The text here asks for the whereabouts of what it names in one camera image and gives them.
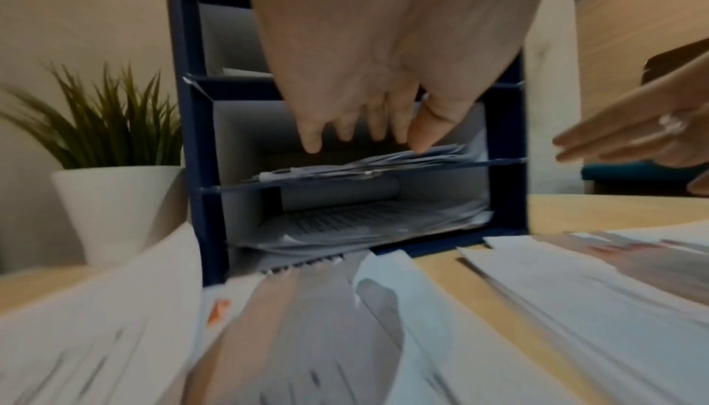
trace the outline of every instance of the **paper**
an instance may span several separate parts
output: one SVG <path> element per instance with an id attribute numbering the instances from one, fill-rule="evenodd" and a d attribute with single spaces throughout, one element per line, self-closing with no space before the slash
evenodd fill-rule
<path id="1" fill-rule="evenodd" d="M 191 373 L 186 405 L 580 404 L 401 251 L 289 269 L 246 290 Z"/>
<path id="2" fill-rule="evenodd" d="M 155 404 L 186 368 L 202 272 L 192 227 L 0 321 L 0 403 Z"/>
<path id="3" fill-rule="evenodd" d="M 322 257 L 416 236 L 476 228 L 491 217 L 487 203 L 481 200 L 368 202 L 267 219 L 241 246 Z"/>
<path id="4" fill-rule="evenodd" d="M 705 404 L 709 222 L 460 249 L 623 404 Z"/>
<path id="5" fill-rule="evenodd" d="M 479 154 L 469 152 L 467 145 L 451 144 L 435 146 L 424 154 L 404 151 L 382 156 L 368 157 L 345 165 L 306 166 L 280 169 L 257 174 L 253 180 L 268 183 L 280 180 L 332 179 L 376 177 L 387 171 L 440 166 L 454 163 L 474 162 Z"/>

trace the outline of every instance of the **blue desk organizer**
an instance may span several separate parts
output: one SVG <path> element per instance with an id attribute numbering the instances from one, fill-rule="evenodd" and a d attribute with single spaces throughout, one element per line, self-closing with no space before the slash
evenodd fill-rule
<path id="1" fill-rule="evenodd" d="M 222 196 L 248 186 L 222 186 L 217 163 L 214 101 L 276 101 L 281 96 L 269 78 L 208 75 L 202 39 L 200 5 L 250 8 L 249 0 L 168 0 L 179 110 L 184 132 L 185 162 L 192 224 L 199 240 L 205 286 L 223 283 L 230 270 Z M 528 233 L 527 165 L 521 56 L 483 94 L 490 208 L 494 218 L 485 227 L 389 245 L 422 256 L 480 243 L 487 236 Z M 470 167 L 446 167 L 445 170 Z"/>

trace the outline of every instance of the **hand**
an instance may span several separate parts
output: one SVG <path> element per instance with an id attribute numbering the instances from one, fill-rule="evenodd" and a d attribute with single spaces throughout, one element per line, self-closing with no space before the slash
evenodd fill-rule
<path id="1" fill-rule="evenodd" d="M 360 113 L 382 140 L 423 152 L 515 58 L 540 0 L 251 0 L 271 73 L 304 148 Z M 419 84 L 430 93 L 414 118 Z"/>
<path id="2" fill-rule="evenodd" d="M 554 139 L 557 160 L 653 160 L 682 168 L 709 162 L 709 53 L 615 101 Z M 673 123 L 674 132 L 666 128 Z M 690 192 L 709 195 L 709 171 Z"/>

